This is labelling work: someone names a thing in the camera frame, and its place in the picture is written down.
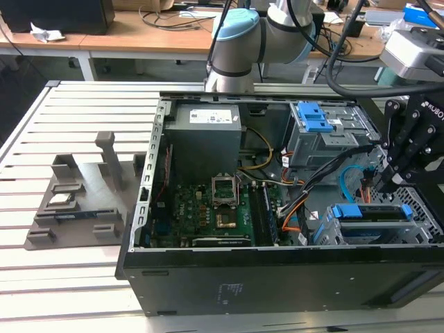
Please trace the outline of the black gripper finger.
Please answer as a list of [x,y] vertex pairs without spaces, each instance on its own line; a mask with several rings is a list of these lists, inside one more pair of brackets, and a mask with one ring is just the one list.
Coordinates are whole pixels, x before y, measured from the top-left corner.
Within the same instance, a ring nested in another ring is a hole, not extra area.
[[404,103],[389,99],[384,108],[385,129],[382,134],[381,146],[386,151],[385,164],[382,171],[379,171],[375,178],[375,189],[379,193],[390,193],[395,191],[396,186],[392,181],[397,166],[399,155],[398,145],[395,138],[402,127],[401,115],[404,111]]
[[438,171],[427,171],[432,143],[438,135],[435,125],[403,128],[393,141],[393,170],[406,183],[427,184],[438,180]]

